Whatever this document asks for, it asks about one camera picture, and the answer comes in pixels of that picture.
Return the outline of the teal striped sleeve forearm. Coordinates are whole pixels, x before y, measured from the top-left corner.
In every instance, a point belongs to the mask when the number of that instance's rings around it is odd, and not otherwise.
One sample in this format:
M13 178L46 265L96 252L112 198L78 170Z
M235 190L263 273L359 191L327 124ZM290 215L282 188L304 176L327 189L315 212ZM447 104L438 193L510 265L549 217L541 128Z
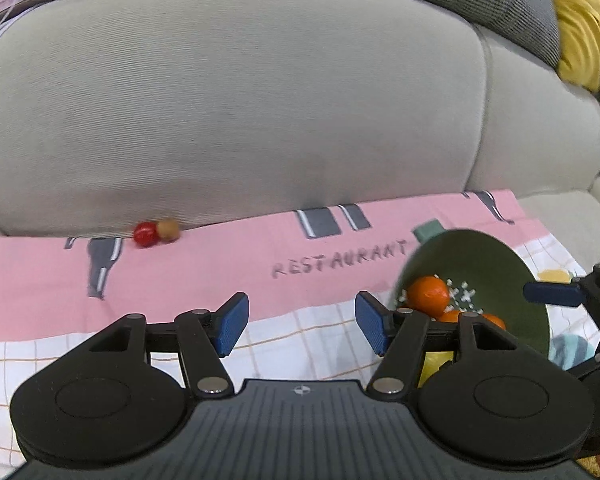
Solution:
M548 359L562 370L571 370L591 359L594 354L594 348L583 337L563 334L550 341Z

